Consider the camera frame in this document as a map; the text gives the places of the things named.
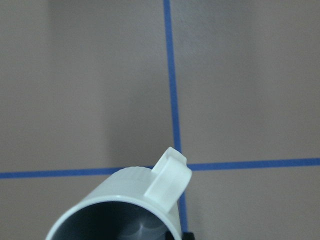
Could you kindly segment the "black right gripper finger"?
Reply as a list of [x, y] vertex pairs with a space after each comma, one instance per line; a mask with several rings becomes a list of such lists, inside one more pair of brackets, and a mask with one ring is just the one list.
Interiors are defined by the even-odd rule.
[[[167, 231], [165, 233], [165, 240], [175, 240], [175, 238], [171, 232]], [[192, 232], [184, 232], [181, 240], [195, 240], [195, 235]]]

